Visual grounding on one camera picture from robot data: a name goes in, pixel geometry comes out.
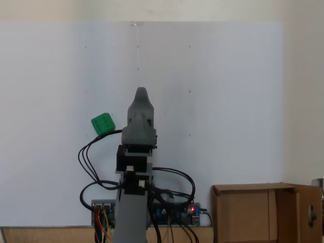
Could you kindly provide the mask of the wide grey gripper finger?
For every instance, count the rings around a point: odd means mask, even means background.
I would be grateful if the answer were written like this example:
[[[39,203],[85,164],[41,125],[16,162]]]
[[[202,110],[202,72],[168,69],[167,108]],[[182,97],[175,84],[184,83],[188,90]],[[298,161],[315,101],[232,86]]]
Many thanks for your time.
[[[144,121],[150,127],[154,127],[154,107],[149,100],[147,89],[144,87],[139,87],[136,90],[135,98],[128,109],[128,125],[130,125],[131,121],[138,114],[144,115]]]

